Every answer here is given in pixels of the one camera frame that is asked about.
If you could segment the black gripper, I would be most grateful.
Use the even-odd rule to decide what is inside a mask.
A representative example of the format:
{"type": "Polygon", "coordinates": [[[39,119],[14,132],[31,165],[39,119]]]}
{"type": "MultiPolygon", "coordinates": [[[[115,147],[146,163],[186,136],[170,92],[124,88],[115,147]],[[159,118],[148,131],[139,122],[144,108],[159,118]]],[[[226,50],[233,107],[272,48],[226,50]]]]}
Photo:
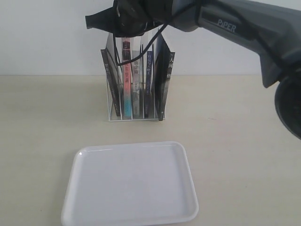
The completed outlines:
{"type": "Polygon", "coordinates": [[[165,24],[172,14],[172,0],[115,0],[113,7],[85,16],[85,20],[87,29],[131,38],[165,24]]]}

